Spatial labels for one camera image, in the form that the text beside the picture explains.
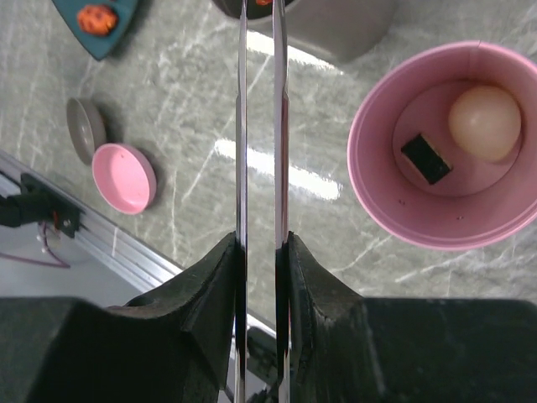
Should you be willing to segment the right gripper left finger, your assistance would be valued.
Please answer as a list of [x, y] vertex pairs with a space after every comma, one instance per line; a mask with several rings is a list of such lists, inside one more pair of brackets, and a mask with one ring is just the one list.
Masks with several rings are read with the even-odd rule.
[[217, 401], [231, 349], [235, 241], [229, 233], [125, 306], [2, 299], [2, 401]]

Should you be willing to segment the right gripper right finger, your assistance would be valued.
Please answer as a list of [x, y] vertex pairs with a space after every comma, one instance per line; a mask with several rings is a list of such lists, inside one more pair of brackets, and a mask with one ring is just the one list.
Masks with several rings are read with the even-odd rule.
[[293, 401], [535, 401], [533, 303], [360, 296], [288, 241]]

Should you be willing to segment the sushi roll piece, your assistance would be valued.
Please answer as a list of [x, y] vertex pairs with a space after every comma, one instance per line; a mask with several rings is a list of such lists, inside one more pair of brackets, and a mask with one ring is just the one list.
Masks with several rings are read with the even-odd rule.
[[421, 133], [406, 142], [400, 150], [429, 185], [434, 185], [452, 171], [452, 167]]

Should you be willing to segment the white boiled egg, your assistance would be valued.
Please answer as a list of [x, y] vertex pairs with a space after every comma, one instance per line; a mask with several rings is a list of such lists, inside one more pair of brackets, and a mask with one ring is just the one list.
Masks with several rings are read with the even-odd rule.
[[496, 163], [514, 148], [522, 128], [515, 98], [496, 86], [475, 86], [451, 105], [448, 126], [454, 142], [478, 159]]

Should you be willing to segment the orange grilled meat piece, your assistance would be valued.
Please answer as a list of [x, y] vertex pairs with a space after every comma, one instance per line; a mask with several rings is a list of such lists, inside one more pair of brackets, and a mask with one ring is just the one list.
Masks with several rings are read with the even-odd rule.
[[79, 28], [93, 36], [108, 36], [118, 24], [118, 16], [105, 4], [89, 4], [81, 9], [76, 20]]

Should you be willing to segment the metal tongs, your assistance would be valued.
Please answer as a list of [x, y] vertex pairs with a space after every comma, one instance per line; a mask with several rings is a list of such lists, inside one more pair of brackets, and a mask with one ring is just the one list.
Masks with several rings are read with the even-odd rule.
[[288, 45], [285, 2], [272, 1], [273, 46], [268, 55], [274, 62], [274, 152], [268, 154], [248, 146], [248, 41], [256, 34], [248, 31], [248, 2], [241, 2], [237, 55], [236, 101], [236, 245], [238, 251], [235, 305], [235, 395], [236, 402], [246, 400], [248, 330], [248, 173], [274, 180], [274, 274], [276, 305], [277, 401], [291, 401], [289, 358], [289, 292], [286, 285], [288, 257], [289, 191], [289, 102], [287, 98]]

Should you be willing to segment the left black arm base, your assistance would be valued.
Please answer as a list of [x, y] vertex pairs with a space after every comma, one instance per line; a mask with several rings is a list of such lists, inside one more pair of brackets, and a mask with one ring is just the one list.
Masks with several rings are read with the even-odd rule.
[[37, 222], [50, 223], [54, 229], [74, 238], [80, 229], [81, 209], [29, 173], [20, 176], [21, 193], [1, 197], [1, 225], [19, 228]]

